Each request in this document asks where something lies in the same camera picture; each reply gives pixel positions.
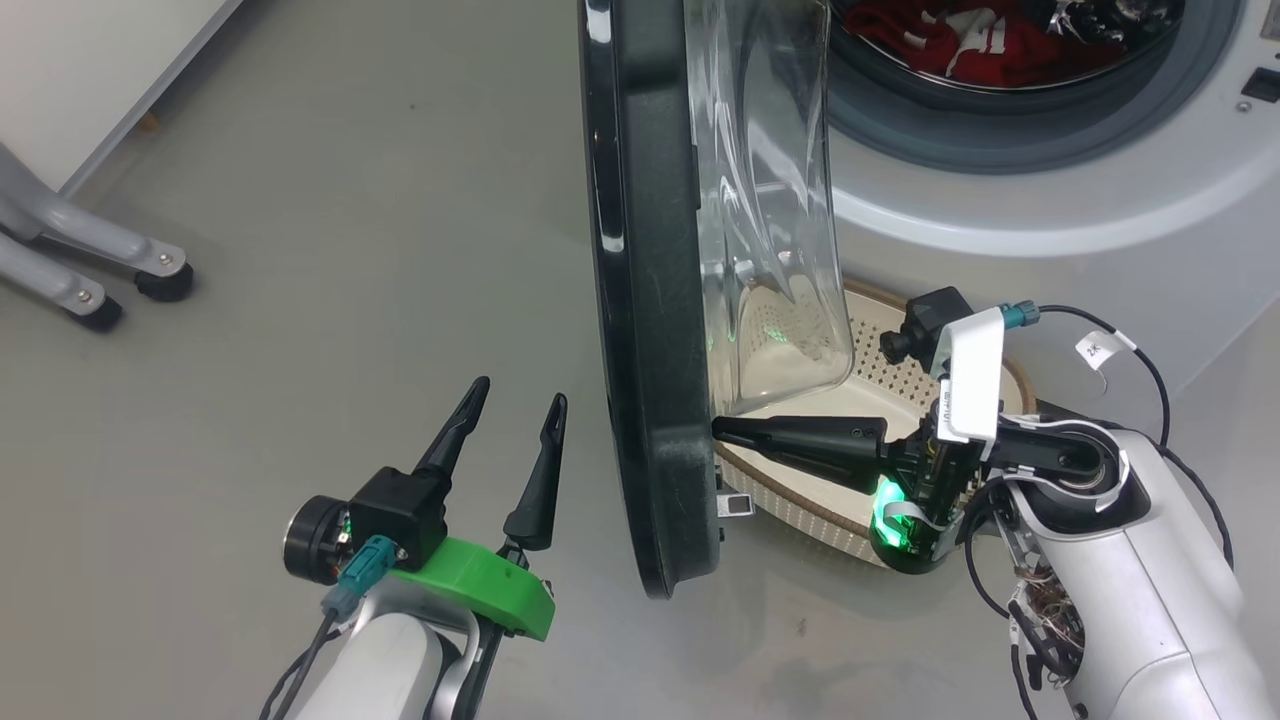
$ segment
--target chair leg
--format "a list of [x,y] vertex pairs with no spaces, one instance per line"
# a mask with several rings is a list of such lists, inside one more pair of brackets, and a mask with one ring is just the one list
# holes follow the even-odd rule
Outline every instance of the chair leg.
[[0,196],[6,199],[12,209],[20,210],[42,225],[52,240],[138,270],[133,282],[142,295],[154,300],[172,301],[182,300],[191,292],[193,273],[187,264],[186,251],[77,208],[42,183],[3,145],[0,145]]
[[5,234],[0,234],[0,277],[61,306],[87,328],[109,331],[120,319],[120,305],[102,286]]

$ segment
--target teal connector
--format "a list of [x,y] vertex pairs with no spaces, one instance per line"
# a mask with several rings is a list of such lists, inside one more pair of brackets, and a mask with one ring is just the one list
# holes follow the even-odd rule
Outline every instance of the teal connector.
[[1000,313],[1005,316],[1005,329],[1025,328],[1039,322],[1039,307],[1030,300],[1023,300],[1016,305],[1004,304]]
[[337,615],[334,621],[346,621],[360,606],[360,598],[385,578],[394,565],[396,543],[383,536],[369,538],[342,569],[338,585],[324,596],[320,609],[326,614],[333,611]]

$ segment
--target laundry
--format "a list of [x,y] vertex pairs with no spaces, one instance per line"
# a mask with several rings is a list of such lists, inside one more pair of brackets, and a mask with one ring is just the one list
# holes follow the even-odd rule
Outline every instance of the laundry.
[[897,54],[916,73],[987,87],[1024,87],[1103,68],[1125,49],[1050,35],[1016,0],[865,0],[845,29]]

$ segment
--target perforated basket wall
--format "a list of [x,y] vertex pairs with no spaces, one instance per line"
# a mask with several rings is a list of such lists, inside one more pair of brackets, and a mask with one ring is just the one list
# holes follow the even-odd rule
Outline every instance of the perforated basket wall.
[[[920,370],[918,363],[890,365],[879,354],[881,333],[896,331],[901,325],[906,302],[869,286],[845,281],[845,305],[849,307],[854,338],[852,375],[895,393],[900,405],[905,404],[918,416],[923,416],[938,396],[937,382]],[[1004,380],[1011,388],[1011,392],[1002,393],[1006,411],[1034,411],[1036,400],[1030,383],[1010,360],[1005,361]],[[869,497],[865,498],[864,507],[844,507],[837,511],[824,506],[820,498],[796,492],[769,477],[730,448],[719,446],[717,454],[724,483],[750,495],[756,507],[831,547],[883,565],[867,539],[872,505]]]

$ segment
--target washing machine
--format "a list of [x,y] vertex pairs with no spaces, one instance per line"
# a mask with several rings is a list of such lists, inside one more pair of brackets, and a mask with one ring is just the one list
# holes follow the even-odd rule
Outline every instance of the washing machine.
[[[877,3],[906,29],[859,24]],[[933,40],[910,23],[992,9],[950,26],[961,46],[1007,50],[1018,15],[1110,49],[1012,82],[913,55]],[[1280,0],[584,0],[581,23],[611,414],[653,596],[717,562],[710,415],[847,374],[841,275],[1088,309],[1175,396],[1280,292]],[[1140,364],[1092,369],[1071,320],[1009,334],[1037,396],[1158,427]]]

